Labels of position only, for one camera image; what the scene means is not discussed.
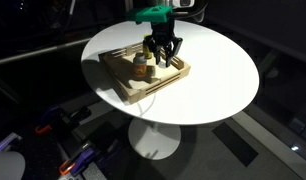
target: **white object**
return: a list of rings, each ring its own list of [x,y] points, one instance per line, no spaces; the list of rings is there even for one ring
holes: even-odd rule
[[[181,140],[179,126],[134,119],[129,127],[132,147],[147,159],[164,159],[177,149]]]
[[[189,3],[184,3],[181,4],[181,0],[172,0],[173,8],[188,8],[194,6],[194,0],[184,0],[184,2],[189,2]]]
[[[25,160],[18,152],[0,152],[0,180],[20,180],[24,174]]]
[[[189,75],[137,103],[123,102],[98,54],[142,42],[143,35],[151,33],[150,23],[119,23],[95,35],[83,51],[88,84],[115,108],[142,120],[193,125],[228,118],[255,97],[257,68],[241,47],[208,28],[175,21],[174,33],[183,38],[178,56],[191,65]]]
[[[125,0],[125,12],[133,9],[133,0]]]

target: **robotic arm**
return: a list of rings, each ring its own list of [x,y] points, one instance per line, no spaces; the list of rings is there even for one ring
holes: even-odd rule
[[[137,24],[151,23],[152,34],[146,36],[144,42],[150,52],[153,52],[156,64],[160,62],[163,48],[166,67],[169,67],[172,57],[177,55],[183,41],[174,34],[175,20],[193,17],[201,22],[207,4],[207,0],[148,0],[149,7],[132,9],[127,12],[126,17]]]

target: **wooden crate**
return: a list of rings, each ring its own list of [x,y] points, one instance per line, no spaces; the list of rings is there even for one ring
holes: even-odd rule
[[[119,86],[122,94],[130,104],[133,104],[160,89],[180,80],[189,74],[191,66],[177,56],[174,56],[168,68],[155,64],[154,56],[147,61],[147,74],[144,77],[133,75],[133,58],[135,53],[142,52],[142,43],[116,49],[100,54],[106,69]]]

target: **table pedestal base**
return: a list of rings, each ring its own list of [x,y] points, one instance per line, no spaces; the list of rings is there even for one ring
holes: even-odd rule
[[[151,123],[135,118],[129,127],[132,147],[147,159],[163,159],[177,149],[181,140],[178,125]]]

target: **jar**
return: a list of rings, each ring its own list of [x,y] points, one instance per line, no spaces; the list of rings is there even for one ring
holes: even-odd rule
[[[146,75],[146,59],[144,53],[136,53],[133,59],[133,74],[137,77]]]

